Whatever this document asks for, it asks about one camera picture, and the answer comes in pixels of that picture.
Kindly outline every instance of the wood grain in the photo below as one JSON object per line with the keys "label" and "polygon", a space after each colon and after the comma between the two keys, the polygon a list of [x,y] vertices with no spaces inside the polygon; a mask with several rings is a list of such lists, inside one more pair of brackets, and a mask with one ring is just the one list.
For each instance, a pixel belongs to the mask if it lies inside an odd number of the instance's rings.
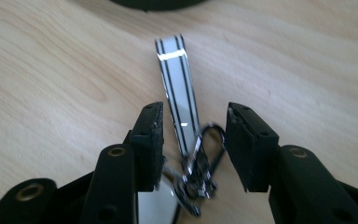
{"label": "wood grain", "polygon": [[[281,145],[312,150],[358,188],[358,1],[211,0],[143,12],[107,0],[0,1],[0,198],[33,177],[62,186],[120,143],[141,108],[166,101],[154,40],[186,41],[201,123],[253,108]],[[165,104],[164,154],[179,167]],[[228,157],[216,198],[183,223],[271,223]]]}

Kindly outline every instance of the light wood tabletop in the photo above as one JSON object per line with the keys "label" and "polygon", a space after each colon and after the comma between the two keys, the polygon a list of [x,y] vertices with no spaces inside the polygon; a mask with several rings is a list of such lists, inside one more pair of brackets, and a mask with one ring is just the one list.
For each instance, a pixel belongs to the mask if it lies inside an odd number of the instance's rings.
{"label": "light wood tabletop", "polygon": [[[143,12],[107,0],[0,1],[0,198],[36,177],[58,187],[95,168],[143,106],[162,101],[164,155],[180,167],[155,39],[182,34],[200,123],[250,106],[280,145],[313,151],[358,188],[358,1],[210,0]],[[182,223],[273,223],[228,155],[219,189]]]}

